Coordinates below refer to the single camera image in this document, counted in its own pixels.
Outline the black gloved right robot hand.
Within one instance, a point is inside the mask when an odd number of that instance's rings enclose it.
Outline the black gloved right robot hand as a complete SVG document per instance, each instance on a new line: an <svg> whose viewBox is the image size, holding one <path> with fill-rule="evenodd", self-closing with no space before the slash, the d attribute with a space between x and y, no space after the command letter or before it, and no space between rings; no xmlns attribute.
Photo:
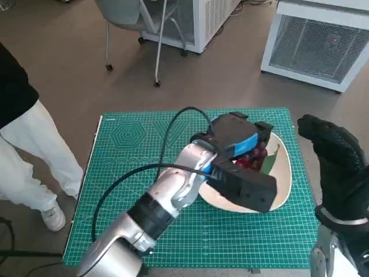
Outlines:
<svg viewBox="0 0 369 277"><path fill-rule="evenodd" d="M306 114L298 133L312 142L319 160L322 206L339 220L368 217L368 162L346 128Z"/></svg>

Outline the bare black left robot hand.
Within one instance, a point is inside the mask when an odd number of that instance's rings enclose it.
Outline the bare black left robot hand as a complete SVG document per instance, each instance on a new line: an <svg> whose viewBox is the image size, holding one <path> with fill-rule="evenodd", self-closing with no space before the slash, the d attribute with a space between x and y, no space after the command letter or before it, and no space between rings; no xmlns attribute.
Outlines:
<svg viewBox="0 0 369 277"><path fill-rule="evenodd" d="M221 114L213 121L216 141L229 158L235 158L252 151L259 143L267 144L273 125L264 122L250 122L240 112Z"/></svg>

